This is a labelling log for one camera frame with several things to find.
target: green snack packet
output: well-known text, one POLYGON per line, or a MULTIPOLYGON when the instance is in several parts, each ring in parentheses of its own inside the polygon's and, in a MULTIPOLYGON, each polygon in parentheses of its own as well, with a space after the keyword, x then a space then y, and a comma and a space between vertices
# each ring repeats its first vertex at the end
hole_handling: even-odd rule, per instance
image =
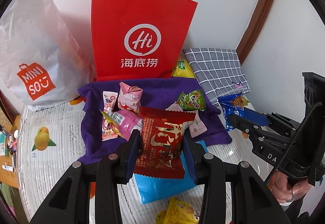
POLYGON ((188 95, 181 93, 178 97, 177 103, 183 110, 205 110, 205 100, 202 90, 198 89, 192 91, 188 95))
POLYGON ((177 104, 181 106, 181 108, 183 108, 183 104, 186 100, 188 95, 185 95, 183 92, 179 95, 178 99, 177 99, 177 104))

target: white plastic bag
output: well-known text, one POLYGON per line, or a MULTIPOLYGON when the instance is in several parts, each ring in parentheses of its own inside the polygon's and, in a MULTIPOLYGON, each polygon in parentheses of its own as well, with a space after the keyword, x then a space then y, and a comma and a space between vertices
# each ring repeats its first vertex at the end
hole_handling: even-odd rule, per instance
POLYGON ((53 0, 13 0, 0 19, 0 78, 31 110, 78 97, 94 70, 53 0))

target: purple towel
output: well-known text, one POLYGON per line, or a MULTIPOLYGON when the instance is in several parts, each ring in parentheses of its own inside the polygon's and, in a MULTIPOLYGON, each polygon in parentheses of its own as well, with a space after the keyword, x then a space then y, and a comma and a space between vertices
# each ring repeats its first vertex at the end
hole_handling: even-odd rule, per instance
MULTIPOLYGON (((138 86, 143 89, 141 105, 157 109, 166 109, 173 104, 180 93, 189 93, 197 89, 201 89, 199 83, 195 79, 174 77, 159 79, 139 79, 139 80, 123 80, 130 86, 138 86)), ((103 110, 103 91, 120 92, 120 81, 93 82, 78 90, 81 96, 87 98, 84 111, 86 112, 81 122, 81 135, 86 145, 86 154, 79 159, 84 164, 98 162, 100 159, 114 153, 117 147, 126 142, 121 137, 117 139, 102 142, 102 114, 103 110)), ((194 138, 195 141, 204 140, 207 146, 215 144, 228 144, 232 139, 225 132, 218 114, 219 109, 214 107, 206 95, 205 102, 207 109, 200 111, 199 116, 207 127, 207 131, 194 138)))

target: table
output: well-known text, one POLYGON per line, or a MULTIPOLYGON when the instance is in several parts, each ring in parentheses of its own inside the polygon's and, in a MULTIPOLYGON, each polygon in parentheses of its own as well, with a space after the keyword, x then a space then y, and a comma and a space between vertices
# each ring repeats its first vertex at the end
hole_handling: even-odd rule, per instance
MULTIPOLYGON (((32 218, 64 171, 85 153, 85 145, 80 133, 80 124, 84 116, 83 106, 83 102, 78 105, 66 103, 36 113, 27 110, 26 107, 23 109, 19 127, 17 166, 19 193, 28 220, 32 218), (31 151, 34 137, 38 129, 43 126, 48 128, 50 138, 56 146, 47 147, 44 151, 31 151)), ((219 117, 225 124, 223 115, 219 117)), ((243 138, 241 131, 233 130, 229 134, 233 138, 231 144, 209 146, 208 151, 224 162, 237 164, 246 160, 261 178, 265 179, 269 171, 268 164, 252 154, 251 142, 243 138)), ((200 209, 203 190, 203 186, 197 186, 177 197, 200 209)), ((226 184, 226 191, 226 223, 228 224, 231 220, 229 183, 226 184)), ((119 185, 118 192, 123 223, 154 223, 156 214, 167 209, 168 206, 168 199, 141 205, 133 178, 127 185, 119 185)), ((90 224, 95 223, 94 209, 95 199, 91 199, 90 224)))
MULTIPOLYGON (((14 124, 11 128, 6 128, 8 131, 10 131, 12 134, 15 130, 18 129, 20 122, 20 116, 17 116, 17 118, 14 121, 14 124)), ((18 181, 17 181, 17 169, 14 170, 14 172, 9 172, 7 170, 4 170, 2 168, 2 165, 9 165, 12 166, 12 158, 11 154, 8 154, 8 157, 0 156, 0 182, 5 183, 9 186, 18 188, 18 181)))

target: cable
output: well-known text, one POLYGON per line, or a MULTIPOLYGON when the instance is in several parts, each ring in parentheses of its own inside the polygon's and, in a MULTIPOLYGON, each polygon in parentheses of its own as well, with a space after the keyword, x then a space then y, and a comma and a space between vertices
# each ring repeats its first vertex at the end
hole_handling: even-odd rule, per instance
POLYGON ((295 140, 297 139, 299 133, 301 132, 301 130, 303 129, 303 127, 305 126, 306 122, 309 120, 310 116, 312 115, 312 113, 315 111, 316 108, 322 106, 323 104, 321 102, 316 103, 312 109, 310 110, 310 112, 307 114, 307 116, 303 119, 303 121, 301 122, 299 128, 297 129, 296 133, 294 134, 294 136, 292 137, 291 141, 289 142, 288 146, 286 147, 286 149, 284 150, 284 154, 282 155, 281 159, 276 163, 276 165, 273 167, 272 171, 269 173, 269 175, 267 176, 266 180, 264 181, 264 183, 267 185, 269 183, 269 181, 271 180, 271 178, 274 176, 275 172, 277 171, 277 169, 279 168, 280 164, 283 162, 284 158, 287 156, 290 148, 292 147, 292 145, 294 144, 295 140))

